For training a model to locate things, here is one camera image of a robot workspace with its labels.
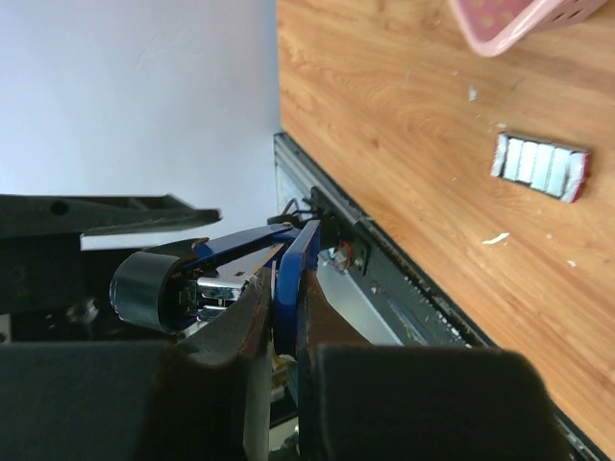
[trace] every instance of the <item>white debris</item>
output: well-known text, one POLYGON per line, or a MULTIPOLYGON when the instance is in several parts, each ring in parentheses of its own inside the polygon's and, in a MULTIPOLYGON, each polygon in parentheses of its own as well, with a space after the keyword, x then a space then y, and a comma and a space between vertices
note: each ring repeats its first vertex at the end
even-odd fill
POLYGON ((470 85, 470 87, 468 88, 468 101, 470 102, 476 101, 478 97, 479 97, 479 92, 477 91, 476 88, 474 88, 473 85, 470 85))
POLYGON ((510 232, 502 232, 496 238, 492 238, 491 240, 483 240, 482 244, 483 245, 495 245, 496 243, 499 243, 505 238, 507 238, 509 235, 510 235, 510 232))

